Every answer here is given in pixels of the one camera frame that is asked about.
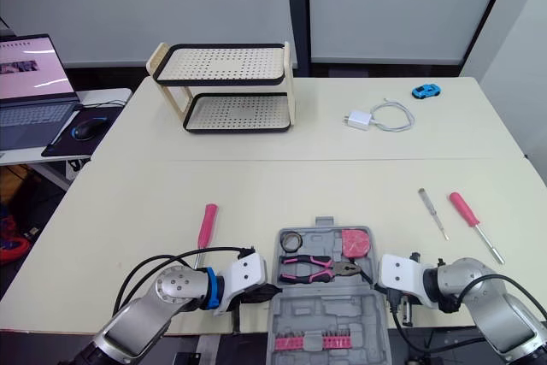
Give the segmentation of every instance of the gray toolbox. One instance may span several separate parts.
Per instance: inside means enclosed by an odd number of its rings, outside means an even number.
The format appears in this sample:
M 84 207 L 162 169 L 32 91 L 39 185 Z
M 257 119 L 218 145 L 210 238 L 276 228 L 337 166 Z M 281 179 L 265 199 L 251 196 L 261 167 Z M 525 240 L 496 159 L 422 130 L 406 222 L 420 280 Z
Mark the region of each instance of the gray toolbox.
M 327 283 L 286 284 L 279 280 L 280 274 L 308 276 L 324 269 L 308 263 L 282 263 L 285 256 L 330 256 L 335 262 L 350 262 L 343 256 L 342 230 L 351 229 L 362 230 L 369 237 L 368 253 L 354 263 L 377 282 L 378 261 L 368 227 L 336 227 L 332 217 L 317 217 L 315 224 L 279 231 L 272 282 L 283 292 L 270 302 L 266 364 L 391 365 L 384 296 L 360 274 L 336 276 Z M 296 252 L 285 252 L 281 247 L 281 238 L 289 232 L 302 237 Z

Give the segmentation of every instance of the white wall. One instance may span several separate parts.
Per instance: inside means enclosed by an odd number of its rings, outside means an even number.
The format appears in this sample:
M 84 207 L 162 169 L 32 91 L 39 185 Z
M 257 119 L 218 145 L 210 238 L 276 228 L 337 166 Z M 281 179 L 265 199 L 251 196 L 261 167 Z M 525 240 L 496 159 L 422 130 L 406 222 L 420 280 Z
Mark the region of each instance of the white wall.
M 460 64 L 489 0 L 309 0 L 312 62 Z
M 510 4 L 501 1 L 497 7 Z M 547 182 L 547 0 L 526 0 L 503 36 L 508 22 L 502 18 L 507 15 L 511 14 L 492 13 L 462 75 L 477 77 Z
M 289 0 L 0 0 L 0 15 L 72 66 L 144 64 L 161 41 L 294 44 Z

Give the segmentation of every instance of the pink screwdriver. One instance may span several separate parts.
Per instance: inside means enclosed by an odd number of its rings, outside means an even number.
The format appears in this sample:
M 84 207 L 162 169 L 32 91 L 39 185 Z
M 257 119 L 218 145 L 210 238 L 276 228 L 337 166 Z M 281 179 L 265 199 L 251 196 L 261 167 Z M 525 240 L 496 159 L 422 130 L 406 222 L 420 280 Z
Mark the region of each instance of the pink screwdriver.
M 199 230 L 199 237 L 197 238 L 197 248 L 207 248 L 209 246 L 213 235 L 216 211 L 218 209 L 216 204 L 207 204 L 205 206 L 205 215 L 203 216 L 202 227 Z M 199 268 L 202 263 L 202 258 L 203 254 L 197 254 L 194 269 Z
M 490 251 L 496 257 L 497 261 L 500 264 L 504 264 L 505 260 L 503 260 L 502 256 L 499 252 L 497 252 L 496 247 L 490 242 L 490 240 L 485 236 L 483 231 L 480 229 L 479 223 L 480 221 L 477 220 L 477 217 L 473 214 L 473 211 L 469 208 L 468 204 L 463 200 L 462 196 L 459 192 L 453 192 L 449 195 L 450 201 L 454 204 L 456 209 L 458 210 L 458 213 L 463 217 L 465 221 L 468 222 L 470 227 L 474 227 L 477 230 L 477 233 L 479 233 L 480 237 L 485 241 L 486 245 L 488 245 L 488 248 L 490 248 Z

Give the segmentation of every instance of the table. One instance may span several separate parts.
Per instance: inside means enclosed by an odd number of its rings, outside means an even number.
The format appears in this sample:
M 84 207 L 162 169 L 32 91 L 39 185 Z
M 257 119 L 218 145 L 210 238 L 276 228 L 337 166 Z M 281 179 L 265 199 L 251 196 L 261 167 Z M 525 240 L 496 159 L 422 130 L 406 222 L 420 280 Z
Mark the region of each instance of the table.
M 129 89 L 102 89 L 102 90 L 90 90 L 90 91 L 76 91 L 78 98 L 82 104 L 98 104 L 106 103 L 113 100 L 121 100 L 122 102 L 127 102 L 131 96 L 131 90 Z M 74 112 L 70 118 L 65 122 L 64 126 L 61 128 L 56 138 L 61 134 L 62 130 L 70 124 L 72 119 L 78 113 Z M 0 151 L 0 166 L 9 166 L 12 164 L 28 164 L 36 172 L 42 174 L 46 179 L 50 180 L 57 186 L 61 187 L 66 191 L 71 181 L 68 180 L 64 175 L 59 173 L 54 168 L 50 167 L 48 162 L 65 162 L 70 160 L 80 160 L 83 158 L 89 158 L 88 155 L 83 156 L 53 156 L 53 157 L 42 157 L 42 152 L 45 150 L 45 147 L 32 147 L 28 149 L 18 149 L 18 150 L 6 150 Z
M 416 100 L 410 95 L 417 85 L 432 82 L 443 90 L 439 97 Z M 107 161 L 121 151 L 151 161 L 523 157 L 472 78 L 296 78 L 294 88 L 297 124 L 289 132 L 197 135 L 183 129 L 154 81 L 146 78 L 94 158 Z M 344 124 L 352 109 L 367 111 L 385 97 L 415 115 L 412 132 L 382 132 L 376 127 L 364 132 Z M 377 116 L 388 124 L 406 122 L 397 109 L 379 111 Z
M 446 242 L 418 196 L 425 187 Z M 446 196 L 458 190 L 507 263 L 497 264 Z M 272 266 L 276 233 L 317 215 L 368 225 L 379 255 L 472 256 L 518 280 L 547 304 L 538 258 L 547 232 L 547 189 L 526 159 L 374 162 L 96 162 L 85 166 L 0 302 L 0 328 L 94 333 L 108 320 L 125 275 L 147 256 L 195 248 L 204 205 L 220 210 L 212 245 L 251 245 Z M 204 263 L 220 270 L 235 255 Z M 265 331 L 268 305 L 242 308 L 242 330 Z M 465 309 L 415 309 L 415 325 L 472 325 Z M 171 333 L 229 332 L 230 316 L 179 315 Z
M 441 97 L 410 97 L 412 87 L 432 82 L 443 88 Z M 473 256 L 547 303 L 535 269 L 547 239 L 547 189 L 473 79 L 295 79 L 295 88 L 297 124 L 289 132 L 204 136 L 185 132 L 146 79 L 0 301 L 0 328 L 96 332 L 135 264 L 195 248 L 206 203 L 220 206 L 212 245 L 253 244 L 270 267 L 279 229 L 332 215 L 339 225 L 368 225 L 379 255 L 418 250 L 431 263 Z M 408 105 L 416 128 L 363 132 L 343 124 L 345 113 L 383 97 Z M 382 115 L 394 120 L 397 112 Z M 450 242 L 427 213 L 420 187 Z M 506 265 L 448 202 L 454 190 L 484 221 Z M 218 271 L 234 257 L 214 253 L 204 261 Z M 244 306 L 242 330 L 265 331 L 267 312 L 267 303 Z M 416 309 L 415 324 L 472 321 L 465 310 Z M 230 330 L 229 315 L 196 311 L 175 318 L 169 332 Z

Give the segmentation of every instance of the screwdriver handle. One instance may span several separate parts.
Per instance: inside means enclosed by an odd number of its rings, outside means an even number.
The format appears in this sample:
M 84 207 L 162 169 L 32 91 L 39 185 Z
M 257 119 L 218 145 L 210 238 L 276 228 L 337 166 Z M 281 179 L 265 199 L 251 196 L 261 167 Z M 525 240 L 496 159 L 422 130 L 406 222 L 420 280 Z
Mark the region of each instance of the screwdriver handle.
M 197 238 L 197 248 L 206 248 L 209 245 L 218 209 L 216 204 L 207 204 L 205 206 L 205 215 L 203 216 L 202 227 L 199 230 L 199 237 Z
M 463 217 L 465 221 L 468 222 L 470 227 L 474 227 L 480 223 L 480 221 L 475 217 L 473 211 L 469 208 L 468 204 L 462 198 L 459 192 L 453 192 L 449 195 L 450 201 L 454 204 L 454 207 L 458 210 L 458 213 Z

